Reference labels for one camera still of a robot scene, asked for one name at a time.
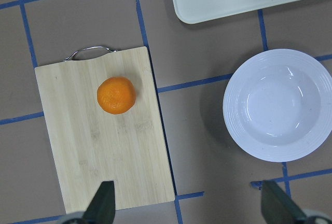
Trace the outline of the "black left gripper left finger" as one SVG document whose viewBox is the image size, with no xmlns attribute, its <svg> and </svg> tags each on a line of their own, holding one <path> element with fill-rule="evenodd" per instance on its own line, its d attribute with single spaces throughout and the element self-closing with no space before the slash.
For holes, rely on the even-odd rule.
<svg viewBox="0 0 332 224">
<path fill-rule="evenodd" d="M 100 184 L 82 219 L 84 221 L 114 221 L 115 185 L 113 181 L 103 181 Z"/>
</svg>

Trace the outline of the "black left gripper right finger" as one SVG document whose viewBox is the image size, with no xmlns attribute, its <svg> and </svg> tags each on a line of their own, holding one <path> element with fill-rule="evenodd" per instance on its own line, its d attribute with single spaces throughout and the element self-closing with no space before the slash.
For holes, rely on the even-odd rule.
<svg viewBox="0 0 332 224">
<path fill-rule="evenodd" d="M 261 213 L 266 223 L 305 223 L 307 216 L 299 206 L 272 180 L 261 187 Z"/>
</svg>

